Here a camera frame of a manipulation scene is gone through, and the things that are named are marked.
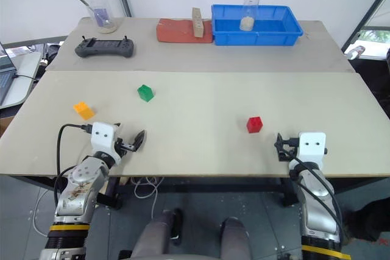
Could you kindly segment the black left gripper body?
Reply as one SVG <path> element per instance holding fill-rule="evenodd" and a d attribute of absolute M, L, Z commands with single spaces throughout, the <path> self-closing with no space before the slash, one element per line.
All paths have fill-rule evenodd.
<path fill-rule="evenodd" d="M 123 141 L 123 139 L 118 138 L 115 142 L 115 150 L 117 153 L 121 151 L 131 151 L 133 152 L 135 150 L 135 147 L 133 144 L 128 144 Z"/>

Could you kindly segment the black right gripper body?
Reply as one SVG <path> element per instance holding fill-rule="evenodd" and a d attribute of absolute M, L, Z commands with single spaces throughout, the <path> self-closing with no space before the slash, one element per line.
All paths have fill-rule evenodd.
<path fill-rule="evenodd" d="M 282 161 L 291 161 L 297 156 L 299 138 L 282 140 Z"/>

